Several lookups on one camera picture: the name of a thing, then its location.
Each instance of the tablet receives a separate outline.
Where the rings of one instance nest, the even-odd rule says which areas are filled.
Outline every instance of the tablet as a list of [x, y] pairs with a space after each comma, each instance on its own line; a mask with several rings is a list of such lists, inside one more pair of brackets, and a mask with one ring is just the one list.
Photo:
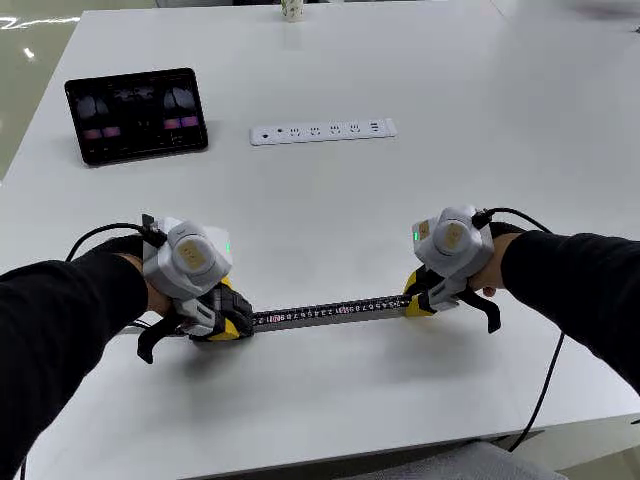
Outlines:
[[69, 80], [64, 88], [89, 165], [207, 147], [190, 68]]

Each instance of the black cable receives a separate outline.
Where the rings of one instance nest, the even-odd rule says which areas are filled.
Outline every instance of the black cable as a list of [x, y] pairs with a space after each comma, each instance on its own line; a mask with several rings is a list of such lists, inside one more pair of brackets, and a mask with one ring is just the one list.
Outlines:
[[520, 210], [516, 210], [515, 208], [509, 208], [509, 207], [490, 208], [489, 210], [485, 210], [482, 213], [484, 213], [485, 215], [488, 215], [489, 217], [491, 217], [494, 213], [510, 213], [510, 214], [516, 215], [516, 216], [518, 216], [520, 218], [524, 218], [527, 222], [535, 225], [536, 227], [538, 227], [543, 232], [553, 233], [551, 230], [549, 230], [547, 227], [542, 225], [537, 220], [531, 218], [526, 213], [522, 213]]
[[509, 447], [509, 452], [513, 452], [516, 448], [520, 446], [520, 444], [524, 441], [526, 436], [531, 431], [531, 427], [533, 427], [534, 422], [538, 416], [538, 412], [540, 412], [540, 408], [542, 407], [542, 402], [544, 401], [544, 397], [547, 395], [547, 390], [549, 388], [549, 383], [551, 382], [551, 376], [553, 375], [553, 370], [556, 367], [556, 362], [558, 361], [558, 355], [560, 355], [560, 349], [562, 348], [562, 343], [564, 342], [564, 333], [560, 334], [560, 338], [558, 338], [558, 344], [556, 345], [556, 350], [553, 352], [553, 357], [551, 357], [551, 362], [549, 363], [549, 369], [547, 370], [547, 377], [544, 380], [544, 385], [542, 386], [542, 391], [540, 392], [540, 396], [538, 397], [538, 403], [536, 403], [535, 408], [533, 409], [533, 413], [531, 414], [531, 418], [529, 419], [529, 423], [524, 427], [524, 430], [520, 433], [520, 436], [513, 442], [513, 445]]
[[[490, 208], [488, 210], [484, 210], [480, 212], [480, 216], [483, 218], [490, 219], [494, 213], [510, 213], [512, 215], [516, 215], [520, 218], [525, 219], [527, 222], [535, 225], [543, 232], [552, 233], [551, 230], [549, 230], [547, 227], [542, 225], [540, 222], [531, 218], [526, 213], [522, 213], [521, 211], [516, 210], [515, 208], [508, 208], [508, 207]], [[529, 432], [531, 431], [531, 427], [533, 427], [533, 424], [535, 423], [536, 418], [538, 417], [538, 413], [540, 412], [540, 408], [542, 407], [544, 398], [547, 395], [547, 390], [549, 389], [549, 383], [551, 383], [553, 370], [556, 368], [556, 362], [558, 361], [558, 355], [560, 355], [560, 349], [562, 348], [564, 337], [565, 337], [564, 333], [560, 333], [560, 337], [558, 338], [558, 343], [556, 344], [556, 349], [553, 352], [553, 356], [551, 357], [551, 362], [549, 363], [549, 368], [547, 369], [547, 376], [544, 379], [542, 390], [540, 391], [540, 395], [538, 396], [538, 401], [536, 402], [536, 406], [534, 407], [533, 412], [531, 413], [531, 418], [529, 418], [529, 422], [527, 423], [527, 426], [524, 427], [524, 430], [522, 430], [522, 432], [520, 433], [520, 436], [518, 436], [516, 441], [513, 442], [513, 445], [509, 447], [508, 449], [509, 452], [513, 452], [516, 448], [520, 446], [520, 444], [524, 441], [526, 436], [529, 435]]]
[[67, 258], [65, 259], [65, 262], [70, 262], [73, 259], [73, 257], [75, 256], [76, 252], [78, 251], [78, 248], [80, 248], [80, 246], [88, 238], [93, 237], [94, 235], [97, 235], [98, 233], [106, 232], [107, 230], [116, 230], [118, 228], [130, 228], [131, 230], [136, 230], [140, 234], [144, 234], [145, 233], [145, 229], [143, 227], [141, 227], [140, 225], [136, 225], [135, 223], [110, 223], [109, 225], [104, 225], [102, 227], [94, 228], [90, 232], [87, 232], [83, 236], [81, 236], [78, 239], [78, 241], [73, 245], [73, 247], [71, 247], [71, 251], [69, 252], [69, 255], [67, 255]]

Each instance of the person's right hand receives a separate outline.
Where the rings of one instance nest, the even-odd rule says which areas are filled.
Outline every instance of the person's right hand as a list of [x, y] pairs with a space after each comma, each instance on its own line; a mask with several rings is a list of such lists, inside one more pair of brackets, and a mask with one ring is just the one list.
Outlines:
[[482, 289], [487, 297], [493, 297], [498, 288], [504, 288], [502, 281], [502, 258], [513, 240], [521, 233], [505, 233], [493, 239], [493, 256], [482, 270], [469, 279], [474, 290]]

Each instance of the hand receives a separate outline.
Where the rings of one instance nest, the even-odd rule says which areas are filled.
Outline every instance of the hand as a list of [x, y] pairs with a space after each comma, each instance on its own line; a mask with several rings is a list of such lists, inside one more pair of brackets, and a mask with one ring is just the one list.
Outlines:
[[504, 288], [502, 258], [511, 242], [520, 235], [520, 233], [505, 233], [493, 239], [493, 256], [482, 270], [469, 279], [471, 288], [482, 289], [482, 293], [487, 297], [493, 297], [496, 289]]
[[[136, 269], [140, 272], [140, 275], [142, 275], [142, 260], [140, 258], [126, 253], [118, 253], [116, 255], [119, 255], [125, 260], [129, 261], [129, 263], [136, 267]], [[147, 311], [156, 312], [160, 316], [164, 317], [167, 313], [169, 313], [169, 310], [171, 309], [171, 300], [169, 299], [169, 297], [156, 290], [146, 280], [145, 283], [147, 284]]]

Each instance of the floor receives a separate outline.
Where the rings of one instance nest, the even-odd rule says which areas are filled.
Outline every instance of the floor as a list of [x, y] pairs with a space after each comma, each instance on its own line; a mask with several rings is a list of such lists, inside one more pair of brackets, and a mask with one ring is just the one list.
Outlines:
[[[0, 80], [5, 86], [0, 92], [0, 179], [9, 168], [83, 10], [154, 8], [156, 4], [202, 5], [209, 1], [0, 0], [0, 52], [3, 58]], [[589, 4], [590, 8], [617, 5], [619, 9], [620, 4], [627, 8], [633, 2], [585, 0], [583, 3]], [[635, 448], [640, 445], [640, 426], [632, 427], [628, 420], [631, 419], [625, 419], [621, 424], [596, 422], [555, 427], [526, 442], [518, 454], [560, 471], [571, 480], [640, 480], [640, 447]], [[384, 465], [382, 456], [371, 461]], [[316, 475], [311, 477], [329, 478], [330, 473], [323, 468], [319, 466]]]

